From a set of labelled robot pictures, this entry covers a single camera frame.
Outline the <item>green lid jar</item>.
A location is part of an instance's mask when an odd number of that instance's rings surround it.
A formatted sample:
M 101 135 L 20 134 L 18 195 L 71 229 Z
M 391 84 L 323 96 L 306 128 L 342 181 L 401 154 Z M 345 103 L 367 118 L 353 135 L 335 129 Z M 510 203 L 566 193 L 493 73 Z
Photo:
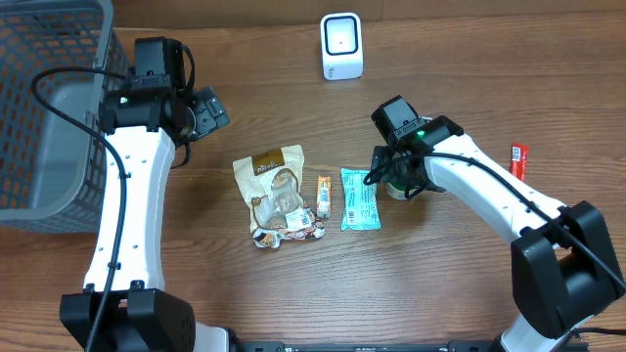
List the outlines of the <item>green lid jar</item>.
M 397 200 L 408 200 L 411 198 L 413 187 L 407 187 L 403 184 L 388 182 L 385 184 L 385 190 L 389 196 Z

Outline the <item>teal tissue packet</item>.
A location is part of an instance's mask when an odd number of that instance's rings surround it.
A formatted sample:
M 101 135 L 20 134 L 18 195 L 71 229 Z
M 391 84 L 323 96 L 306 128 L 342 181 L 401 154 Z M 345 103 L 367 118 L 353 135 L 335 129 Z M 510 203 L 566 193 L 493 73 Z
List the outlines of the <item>teal tissue packet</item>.
M 354 231 L 379 230 L 378 187 L 365 185 L 366 170 L 342 168 L 340 171 L 344 191 L 344 211 L 341 229 Z

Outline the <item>orange white snack packet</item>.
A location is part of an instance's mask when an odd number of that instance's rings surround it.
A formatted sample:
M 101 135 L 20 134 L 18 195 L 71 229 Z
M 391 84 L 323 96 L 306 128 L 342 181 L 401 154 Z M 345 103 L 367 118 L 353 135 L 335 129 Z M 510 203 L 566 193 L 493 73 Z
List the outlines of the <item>orange white snack packet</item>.
M 332 178 L 319 176 L 317 183 L 317 215 L 329 219 L 332 214 Z

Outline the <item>red snack bar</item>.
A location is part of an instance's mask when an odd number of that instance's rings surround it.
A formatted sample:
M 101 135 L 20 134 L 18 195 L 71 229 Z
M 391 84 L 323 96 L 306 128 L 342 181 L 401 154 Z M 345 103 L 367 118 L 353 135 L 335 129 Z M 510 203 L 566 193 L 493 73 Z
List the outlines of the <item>red snack bar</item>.
M 521 182 L 524 182 L 526 179 L 528 154 L 528 146 L 520 143 L 512 144 L 510 172 Z

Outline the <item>white snack wrapper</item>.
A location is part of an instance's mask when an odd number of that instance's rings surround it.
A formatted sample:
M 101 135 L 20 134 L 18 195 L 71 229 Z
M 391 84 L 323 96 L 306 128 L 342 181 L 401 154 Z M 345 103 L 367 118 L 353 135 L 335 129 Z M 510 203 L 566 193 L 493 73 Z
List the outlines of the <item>white snack wrapper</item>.
M 283 241 L 318 240 L 322 220 L 302 197 L 302 146 L 293 145 L 233 162 L 234 175 L 249 209 L 250 234 L 259 248 Z

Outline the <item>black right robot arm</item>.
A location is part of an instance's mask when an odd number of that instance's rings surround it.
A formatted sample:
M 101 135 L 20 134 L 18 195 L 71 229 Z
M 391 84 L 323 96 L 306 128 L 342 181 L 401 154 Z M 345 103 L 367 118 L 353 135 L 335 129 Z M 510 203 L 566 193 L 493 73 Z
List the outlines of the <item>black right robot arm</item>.
M 518 318 L 494 339 L 493 351 L 561 351 L 590 332 L 586 322 L 625 294 L 601 212 L 532 189 L 487 156 L 444 115 L 418 115 L 402 97 L 371 119 L 385 140 L 373 153 L 366 185 L 394 186 L 404 199 L 449 192 L 510 247 Z

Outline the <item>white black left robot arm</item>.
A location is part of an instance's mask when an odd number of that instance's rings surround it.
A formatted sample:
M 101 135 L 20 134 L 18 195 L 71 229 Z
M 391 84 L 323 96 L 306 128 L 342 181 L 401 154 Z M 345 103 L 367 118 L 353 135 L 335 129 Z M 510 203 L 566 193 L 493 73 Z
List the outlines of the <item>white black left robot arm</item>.
M 135 65 L 107 93 L 99 119 L 107 176 L 95 252 L 80 293 L 60 319 L 87 351 L 232 351 L 226 328 L 197 322 L 165 290 L 161 232 L 167 178 L 178 148 L 229 124 L 213 90 L 195 89 L 190 49 L 175 39 L 135 42 Z

